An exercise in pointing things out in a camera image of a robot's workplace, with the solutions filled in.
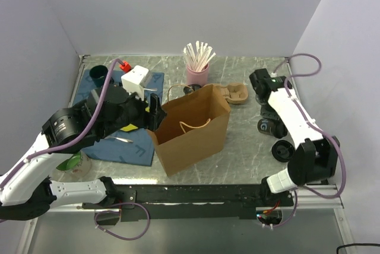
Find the brown paper bag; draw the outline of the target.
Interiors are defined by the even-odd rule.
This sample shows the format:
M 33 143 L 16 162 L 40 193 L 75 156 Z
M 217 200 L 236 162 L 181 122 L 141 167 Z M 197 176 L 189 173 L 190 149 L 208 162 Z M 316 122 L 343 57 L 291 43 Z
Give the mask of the brown paper bag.
M 148 134 L 167 176 L 223 149 L 231 108 L 216 86 L 170 100 L 162 109 L 166 118 Z

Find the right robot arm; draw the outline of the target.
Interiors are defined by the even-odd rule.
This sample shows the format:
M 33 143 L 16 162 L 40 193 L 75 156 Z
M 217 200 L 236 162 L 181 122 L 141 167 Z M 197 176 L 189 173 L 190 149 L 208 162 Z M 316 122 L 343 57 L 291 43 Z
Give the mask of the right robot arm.
M 271 76 L 265 68 L 256 69 L 249 79 L 258 102 L 276 115 L 294 146 L 287 167 L 263 179 L 261 202 L 274 205 L 285 191 L 333 177 L 341 157 L 339 143 L 310 117 L 290 81 L 285 76 Z

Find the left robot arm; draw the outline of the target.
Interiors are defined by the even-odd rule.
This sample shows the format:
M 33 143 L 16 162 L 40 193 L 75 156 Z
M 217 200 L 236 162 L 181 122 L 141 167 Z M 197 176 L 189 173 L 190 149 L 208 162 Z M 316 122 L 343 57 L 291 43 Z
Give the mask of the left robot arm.
M 62 183 L 49 175 L 74 154 L 123 127 L 132 124 L 155 131 L 165 117 L 157 94 L 145 100 L 114 84 L 91 90 L 86 99 L 58 110 L 26 154 L 1 176 L 1 221 L 27 221 L 70 204 L 114 206 L 122 195 L 110 177 Z

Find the brown pulp cup carrier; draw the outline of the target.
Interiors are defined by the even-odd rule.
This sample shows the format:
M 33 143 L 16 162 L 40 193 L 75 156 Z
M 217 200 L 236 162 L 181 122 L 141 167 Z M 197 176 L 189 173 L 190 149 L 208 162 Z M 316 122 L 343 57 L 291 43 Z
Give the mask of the brown pulp cup carrier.
M 248 89 L 243 83 L 230 83 L 226 86 L 215 84 L 214 86 L 230 104 L 244 104 L 248 99 Z

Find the green polka dot plate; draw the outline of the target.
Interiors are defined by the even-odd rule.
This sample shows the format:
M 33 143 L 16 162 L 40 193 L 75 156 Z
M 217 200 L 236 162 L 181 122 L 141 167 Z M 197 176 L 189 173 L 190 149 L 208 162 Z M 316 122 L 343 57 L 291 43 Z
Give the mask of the green polka dot plate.
M 121 128 L 121 131 L 123 132 L 131 132 L 131 131 L 134 131 L 134 130 L 137 130 L 139 129 L 139 127 L 133 125 L 133 124 L 129 124 L 128 126 L 124 126 L 123 128 Z

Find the blue letter placemat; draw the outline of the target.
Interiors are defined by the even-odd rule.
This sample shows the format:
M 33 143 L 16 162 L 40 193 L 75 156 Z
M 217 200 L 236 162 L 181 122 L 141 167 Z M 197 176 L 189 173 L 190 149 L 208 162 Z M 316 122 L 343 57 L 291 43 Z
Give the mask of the blue letter placemat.
M 80 80 L 73 104 L 86 99 L 89 92 L 96 88 L 93 80 L 89 76 L 90 70 L 84 70 Z M 113 71 L 112 78 L 115 82 L 121 82 L 122 71 Z M 152 78 L 147 88 L 157 89 L 156 93 L 160 100 L 163 95 L 164 73 L 152 72 Z M 138 166 L 151 166 L 154 146 L 151 137 L 145 129 L 124 132 L 117 131 L 111 136 L 129 139 L 132 143 L 126 143 L 115 138 L 103 139 L 96 142 L 93 146 L 84 148 L 84 153 L 92 159 L 111 161 L 117 163 L 133 164 Z

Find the silver fork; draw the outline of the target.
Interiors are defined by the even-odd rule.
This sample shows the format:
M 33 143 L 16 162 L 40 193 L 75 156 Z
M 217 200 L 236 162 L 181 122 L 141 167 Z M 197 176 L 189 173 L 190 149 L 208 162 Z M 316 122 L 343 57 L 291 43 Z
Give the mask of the silver fork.
M 115 140 L 125 142 L 125 143 L 133 143 L 133 140 L 120 138 L 120 137 L 116 137 L 116 136 L 107 136 L 105 139 L 115 139 Z

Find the pink straw holder cup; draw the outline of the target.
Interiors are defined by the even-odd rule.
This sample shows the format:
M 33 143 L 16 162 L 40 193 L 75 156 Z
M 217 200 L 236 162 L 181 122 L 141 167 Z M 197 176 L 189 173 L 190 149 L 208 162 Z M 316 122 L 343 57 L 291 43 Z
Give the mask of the pink straw holder cup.
M 186 67 L 186 84 L 198 84 L 205 86 L 208 83 L 208 73 L 210 65 L 207 64 L 201 72 L 193 71 L 189 66 Z

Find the white paper straws bundle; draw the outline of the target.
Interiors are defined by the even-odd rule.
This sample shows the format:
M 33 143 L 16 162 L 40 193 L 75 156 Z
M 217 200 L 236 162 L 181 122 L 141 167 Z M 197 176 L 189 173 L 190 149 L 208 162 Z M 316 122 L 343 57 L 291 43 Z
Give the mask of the white paper straws bundle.
M 188 43 L 183 48 L 183 57 L 186 66 L 194 72 L 202 72 L 216 56 L 214 49 L 208 43 L 196 41 L 195 48 Z

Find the dark green mug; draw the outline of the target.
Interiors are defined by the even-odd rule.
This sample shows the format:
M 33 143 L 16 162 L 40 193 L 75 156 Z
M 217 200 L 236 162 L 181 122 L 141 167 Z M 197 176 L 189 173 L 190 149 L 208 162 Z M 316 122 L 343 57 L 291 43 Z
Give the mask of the dark green mug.
M 97 65 L 90 69 L 89 76 L 97 88 L 101 88 L 105 84 L 105 79 L 109 70 L 104 65 Z

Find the green cup at edge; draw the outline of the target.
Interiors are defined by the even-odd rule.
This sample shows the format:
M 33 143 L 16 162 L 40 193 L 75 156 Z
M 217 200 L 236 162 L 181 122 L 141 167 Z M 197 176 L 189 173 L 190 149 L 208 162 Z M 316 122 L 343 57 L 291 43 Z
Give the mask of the green cup at edge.
M 91 159 L 83 151 L 80 151 L 62 162 L 56 169 L 76 178 L 82 178 L 91 169 Z

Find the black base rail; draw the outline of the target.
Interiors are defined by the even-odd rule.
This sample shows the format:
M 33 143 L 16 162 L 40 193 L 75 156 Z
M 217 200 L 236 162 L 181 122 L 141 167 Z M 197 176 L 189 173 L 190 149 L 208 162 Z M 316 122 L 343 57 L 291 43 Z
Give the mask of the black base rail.
M 289 191 L 270 194 L 259 184 L 243 185 L 117 185 L 119 198 L 144 206 L 150 218 L 256 218 L 257 208 L 292 207 Z

